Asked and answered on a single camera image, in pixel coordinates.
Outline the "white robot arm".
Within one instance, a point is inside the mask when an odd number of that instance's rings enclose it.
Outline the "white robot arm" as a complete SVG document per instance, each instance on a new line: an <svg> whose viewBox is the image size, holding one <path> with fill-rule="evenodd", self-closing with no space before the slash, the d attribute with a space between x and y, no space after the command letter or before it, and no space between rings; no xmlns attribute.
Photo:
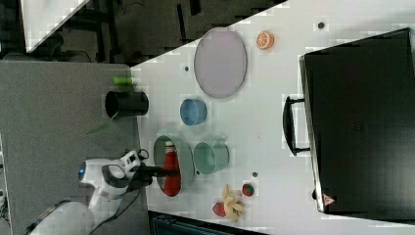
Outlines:
<svg viewBox="0 0 415 235"><path fill-rule="evenodd" d="M90 235L101 224L115 218L135 180L177 174L177 169L145 166L134 157L84 161L78 180L93 188L87 201L58 202L38 216L24 235Z"/></svg>

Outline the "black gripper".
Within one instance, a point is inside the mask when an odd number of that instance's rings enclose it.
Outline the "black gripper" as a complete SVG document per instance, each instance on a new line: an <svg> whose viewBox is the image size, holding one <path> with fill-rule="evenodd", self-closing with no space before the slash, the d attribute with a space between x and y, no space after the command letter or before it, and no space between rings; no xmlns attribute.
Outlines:
<svg viewBox="0 0 415 235"><path fill-rule="evenodd" d="M175 177L180 176L180 172L178 169L170 169L159 166L152 167L141 164L130 181L130 189L138 190L151 185L153 183L153 176L156 178L164 178L169 176Z"/></svg>

